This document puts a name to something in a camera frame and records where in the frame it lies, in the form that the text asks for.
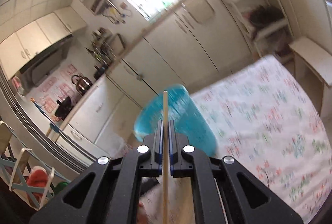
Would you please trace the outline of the dark pan on shelf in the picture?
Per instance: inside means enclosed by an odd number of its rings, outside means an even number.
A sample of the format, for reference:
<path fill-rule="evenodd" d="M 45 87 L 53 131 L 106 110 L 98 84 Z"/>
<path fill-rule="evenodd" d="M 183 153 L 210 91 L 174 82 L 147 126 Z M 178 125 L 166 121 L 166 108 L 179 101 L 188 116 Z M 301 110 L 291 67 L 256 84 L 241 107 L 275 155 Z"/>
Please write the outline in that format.
<path fill-rule="evenodd" d="M 284 18 L 282 11 L 274 6 L 259 6 L 249 15 L 249 22 L 256 29 L 262 29 Z"/>

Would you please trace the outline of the teal perforated plastic basket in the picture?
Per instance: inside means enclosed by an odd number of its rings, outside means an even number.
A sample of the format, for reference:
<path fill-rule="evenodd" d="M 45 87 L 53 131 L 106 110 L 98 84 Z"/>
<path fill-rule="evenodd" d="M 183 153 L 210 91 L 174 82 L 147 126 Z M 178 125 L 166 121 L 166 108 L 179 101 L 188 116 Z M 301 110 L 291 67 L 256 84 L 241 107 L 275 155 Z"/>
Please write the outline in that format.
<path fill-rule="evenodd" d="M 214 156 L 217 149 L 216 138 L 187 89 L 181 84 L 174 84 L 165 90 L 168 92 L 168 119 L 174 121 L 176 132 L 186 135 L 189 144 L 199 148 L 207 156 Z M 163 115 L 163 95 L 159 94 L 137 117 L 133 127 L 136 139 L 142 142 L 145 136 L 154 133 Z"/>

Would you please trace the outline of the floral tablecloth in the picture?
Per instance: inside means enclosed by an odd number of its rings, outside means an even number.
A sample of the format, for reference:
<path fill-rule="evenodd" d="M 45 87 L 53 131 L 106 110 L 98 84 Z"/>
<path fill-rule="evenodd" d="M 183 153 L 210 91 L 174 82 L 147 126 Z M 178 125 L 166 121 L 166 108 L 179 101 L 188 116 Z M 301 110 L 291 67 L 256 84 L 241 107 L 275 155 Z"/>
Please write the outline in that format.
<path fill-rule="evenodd" d="M 309 223 L 331 192 L 331 146 L 318 112 L 273 56 L 190 95 L 213 157 L 234 157 Z"/>

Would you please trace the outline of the single bamboo chopstick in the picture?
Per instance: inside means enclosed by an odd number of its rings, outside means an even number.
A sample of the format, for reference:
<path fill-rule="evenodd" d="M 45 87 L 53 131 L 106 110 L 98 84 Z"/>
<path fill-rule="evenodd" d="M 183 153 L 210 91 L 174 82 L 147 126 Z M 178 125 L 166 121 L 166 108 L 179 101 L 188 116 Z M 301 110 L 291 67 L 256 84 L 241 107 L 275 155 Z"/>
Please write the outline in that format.
<path fill-rule="evenodd" d="M 163 91 L 163 224 L 169 224 L 168 170 L 169 170 L 168 92 Z"/>

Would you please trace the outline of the copper kettle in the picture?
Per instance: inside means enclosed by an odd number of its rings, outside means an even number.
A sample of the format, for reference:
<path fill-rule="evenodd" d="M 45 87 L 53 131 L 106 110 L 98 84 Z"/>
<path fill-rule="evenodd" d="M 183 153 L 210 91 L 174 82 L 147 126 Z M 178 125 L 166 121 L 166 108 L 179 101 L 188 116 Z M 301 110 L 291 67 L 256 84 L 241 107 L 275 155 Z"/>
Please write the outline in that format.
<path fill-rule="evenodd" d="M 71 77 L 72 84 L 75 85 L 76 90 L 82 96 L 92 87 L 93 83 L 85 76 L 73 75 Z"/>

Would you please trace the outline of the range hood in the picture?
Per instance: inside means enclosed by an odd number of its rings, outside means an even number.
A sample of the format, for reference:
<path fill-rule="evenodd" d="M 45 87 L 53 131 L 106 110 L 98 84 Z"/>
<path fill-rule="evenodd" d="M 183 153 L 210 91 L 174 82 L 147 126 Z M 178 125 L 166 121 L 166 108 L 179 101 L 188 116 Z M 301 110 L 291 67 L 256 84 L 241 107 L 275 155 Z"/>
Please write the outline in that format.
<path fill-rule="evenodd" d="M 36 87 L 45 76 L 58 67 L 67 58 L 74 37 L 69 36 L 49 46 L 35 55 L 20 70 L 20 80 L 24 87 Z"/>

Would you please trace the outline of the red bag on rack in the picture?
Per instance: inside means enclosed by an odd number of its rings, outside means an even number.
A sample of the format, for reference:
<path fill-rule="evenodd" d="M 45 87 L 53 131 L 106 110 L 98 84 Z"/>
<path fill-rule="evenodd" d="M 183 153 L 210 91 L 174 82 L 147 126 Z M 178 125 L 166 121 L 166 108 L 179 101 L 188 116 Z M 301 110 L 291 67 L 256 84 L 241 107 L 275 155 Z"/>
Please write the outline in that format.
<path fill-rule="evenodd" d="M 41 166 L 34 166 L 26 183 L 28 186 L 45 188 L 48 182 L 48 173 Z"/>

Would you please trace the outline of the black wok on stove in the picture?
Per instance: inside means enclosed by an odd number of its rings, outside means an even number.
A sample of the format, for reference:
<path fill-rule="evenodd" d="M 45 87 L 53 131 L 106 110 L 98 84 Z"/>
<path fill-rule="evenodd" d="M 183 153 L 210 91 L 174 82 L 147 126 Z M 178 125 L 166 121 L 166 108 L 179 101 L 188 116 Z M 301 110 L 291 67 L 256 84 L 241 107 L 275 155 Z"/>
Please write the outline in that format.
<path fill-rule="evenodd" d="M 56 102 L 58 104 L 58 108 L 55 111 L 55 116 L 61 120 L 64 120 L 73 108 L 71 98 L 70 96 L 67 96 L 62 101 L 57 100 Z"/>

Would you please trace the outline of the white shelf rack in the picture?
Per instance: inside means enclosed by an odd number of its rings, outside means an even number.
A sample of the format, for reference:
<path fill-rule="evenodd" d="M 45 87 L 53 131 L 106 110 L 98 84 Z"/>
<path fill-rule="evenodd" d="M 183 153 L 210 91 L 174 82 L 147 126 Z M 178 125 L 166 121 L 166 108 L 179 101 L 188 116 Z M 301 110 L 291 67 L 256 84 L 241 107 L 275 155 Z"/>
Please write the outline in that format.
<path fill-rule="evenodd" d="M 293 60 L 293 32 L 280 0 L 230 0 L 230 6 L 258 58 L 273 55 L 282 64 Z"/>

